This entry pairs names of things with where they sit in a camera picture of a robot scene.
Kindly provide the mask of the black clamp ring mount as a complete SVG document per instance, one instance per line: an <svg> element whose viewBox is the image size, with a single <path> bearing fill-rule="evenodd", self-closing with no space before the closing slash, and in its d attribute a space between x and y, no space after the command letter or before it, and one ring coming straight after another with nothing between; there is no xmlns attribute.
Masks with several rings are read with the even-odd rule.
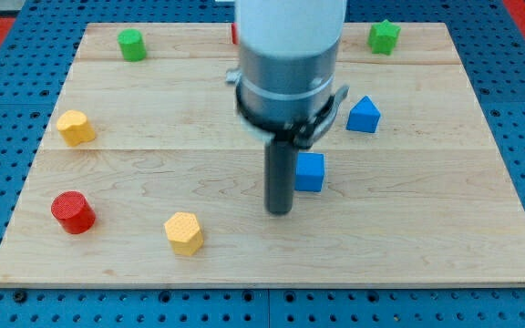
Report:
<svg viewBox="0 0 525 328"><path fill-rule="evenodd" d="M293 122L272 121L256 114L242 101L240 89L235 90L236 112L246 130L265 143L282 140L291 143L297 149L310 149L333 126L341 103L347 97L348 85L342 85L329 97L325 105L316 114Z"/></svg>

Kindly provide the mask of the dark grey cylindrical probe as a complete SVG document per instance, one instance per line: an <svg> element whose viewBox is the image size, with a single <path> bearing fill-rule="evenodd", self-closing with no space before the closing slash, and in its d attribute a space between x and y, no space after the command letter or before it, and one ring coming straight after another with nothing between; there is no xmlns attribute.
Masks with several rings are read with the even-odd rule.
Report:
<svg viewBox="0 0 525 328"><path fill-rule="evenodd" d="M264 205L272 215L285 215L293 207L298 150L286 141L265 146Z"/></svg>

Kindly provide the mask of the red block behind arm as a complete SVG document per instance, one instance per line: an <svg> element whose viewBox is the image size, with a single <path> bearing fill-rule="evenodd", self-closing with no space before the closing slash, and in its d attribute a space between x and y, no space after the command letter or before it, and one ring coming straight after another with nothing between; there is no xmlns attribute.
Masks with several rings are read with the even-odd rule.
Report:
<svg viewBox="0 0 525 328"><path fill-rule="evenodd" d="M238 34L238 27L236 23L231 24L231 33L232 33L232 43L234 45L239 45L239 34Z"/></svg>

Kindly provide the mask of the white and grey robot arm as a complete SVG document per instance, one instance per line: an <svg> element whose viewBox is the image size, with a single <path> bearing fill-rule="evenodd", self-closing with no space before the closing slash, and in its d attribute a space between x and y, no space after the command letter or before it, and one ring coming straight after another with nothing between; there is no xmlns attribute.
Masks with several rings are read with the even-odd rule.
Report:
<svg viewBox="0 0 525 328"><path fill-rule="evenodd" d="M296 162L333 126L349 87L332 89L345 0L244 0L234 4L239 64L236 112L264 142L264 206L293 207Z"/></svg>

